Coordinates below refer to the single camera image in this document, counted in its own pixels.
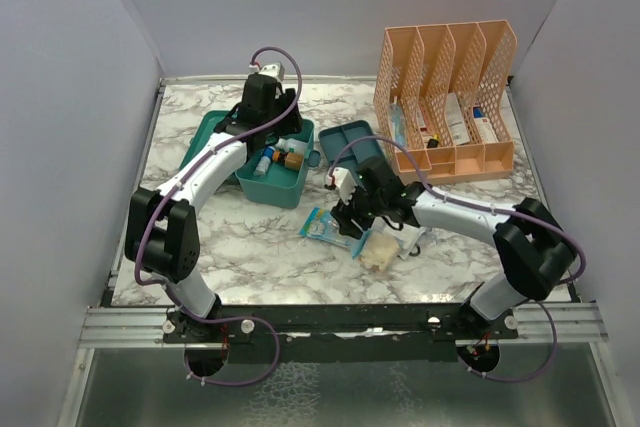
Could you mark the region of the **brown bottle orange cap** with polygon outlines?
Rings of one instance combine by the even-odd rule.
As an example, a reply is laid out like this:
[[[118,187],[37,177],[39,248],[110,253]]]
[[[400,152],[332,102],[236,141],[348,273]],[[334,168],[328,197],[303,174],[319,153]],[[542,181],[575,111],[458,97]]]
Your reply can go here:
[[[272,161],[286,169],[300,171],[304,164],[304,156],[296,152],[277,150],[272,155]]]

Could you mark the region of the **blue cotton swab packet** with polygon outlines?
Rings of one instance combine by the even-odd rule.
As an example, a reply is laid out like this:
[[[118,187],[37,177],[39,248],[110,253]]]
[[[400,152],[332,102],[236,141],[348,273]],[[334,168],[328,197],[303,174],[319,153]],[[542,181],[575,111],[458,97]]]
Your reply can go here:
[[[348,250],[353,258],[357,257],[364,246],[366,236],[360,239],[339,233],[339,225],[331,213],[325,209],[315,207],[307,217],[299,231],[299,235],[313,240],[322,241]]]

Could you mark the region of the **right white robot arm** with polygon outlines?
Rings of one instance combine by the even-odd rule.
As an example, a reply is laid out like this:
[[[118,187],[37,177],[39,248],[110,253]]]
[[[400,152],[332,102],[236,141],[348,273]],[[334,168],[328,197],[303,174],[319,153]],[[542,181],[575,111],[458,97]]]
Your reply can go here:
[[[496,249],[500,272],[458,310],[461,330],[472,338],[486,335],[512,308],[545,300],[578,256],[550,212],[533,198],[493,206],[419,181],[405,184],[380,157],[366,159],[354,172],[330,169],[325,185],[339,197],[331,215],[344,236],[359,239],[381,219],[396,231],[406,226],[441,229]]]

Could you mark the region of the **white bottle blue cap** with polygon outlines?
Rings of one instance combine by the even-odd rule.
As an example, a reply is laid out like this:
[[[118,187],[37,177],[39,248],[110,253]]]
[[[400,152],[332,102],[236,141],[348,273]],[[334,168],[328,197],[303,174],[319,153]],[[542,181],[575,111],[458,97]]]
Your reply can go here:
[[[253,172],[254,176],[263,177],[263,176],[266,175],[266,173],[267,173],[267,171],[268,171],[268,169],[270,167],[270,164],[272,162],[272,157],[273,157],[274,152],[275,152],[275,149],[273,147],[271,147],[271,146],[266,147],[263,150],[263,152],[262,152],[262,154],[260,156],[260,159],[259,159],[259,161],[258,161],[258,163],[257,163],[257,165],[256,165],[256,167],[254,169],[254,172]]]

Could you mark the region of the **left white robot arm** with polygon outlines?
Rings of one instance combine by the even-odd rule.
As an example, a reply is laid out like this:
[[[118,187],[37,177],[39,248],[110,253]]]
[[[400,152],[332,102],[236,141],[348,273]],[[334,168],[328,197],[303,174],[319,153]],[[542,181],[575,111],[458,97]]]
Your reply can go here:
[[[242,97],[215,126],[206,145],[172,179],[131,196],[124,255],[141,286],[159,285],[188,315],[186,329],[206,342],[220,332],[219,296],[196,267],[200,255],[197,216],[206,201],[269,141],[302,129],[299,91],[282,85],[284,69],[256,67]]]

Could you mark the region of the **cream cotton ball bag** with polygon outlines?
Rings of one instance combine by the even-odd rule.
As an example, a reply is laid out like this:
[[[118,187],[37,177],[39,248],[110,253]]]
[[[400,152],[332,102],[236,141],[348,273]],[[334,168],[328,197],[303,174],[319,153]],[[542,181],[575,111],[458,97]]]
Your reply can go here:
[[[367,238],[359,254],[362,265],[375,272],[384,272],[400,250],[397,240],[386,233],[374,231]]]

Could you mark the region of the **white gauze packet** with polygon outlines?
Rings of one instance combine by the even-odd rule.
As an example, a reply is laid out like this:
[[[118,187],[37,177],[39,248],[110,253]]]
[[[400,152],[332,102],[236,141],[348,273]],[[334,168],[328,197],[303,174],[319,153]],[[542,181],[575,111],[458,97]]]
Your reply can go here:
[[[418,245],[419,240],[431,231],[430,228],[413,227],[405,225],[402,230],[393,233],[399,245],[398,257],[406,260],[409,257],[417,257],[421,253],[421,247]]]

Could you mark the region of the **small white grey-cap bottle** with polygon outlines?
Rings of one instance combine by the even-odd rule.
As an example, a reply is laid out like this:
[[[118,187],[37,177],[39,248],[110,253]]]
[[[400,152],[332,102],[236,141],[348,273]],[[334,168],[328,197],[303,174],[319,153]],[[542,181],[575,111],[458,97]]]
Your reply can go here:
[[[293,138],[280,138],[275,144],[275,147],[284,152],[293,152],[299,155],[304,155],[307,151],[308,143]]]

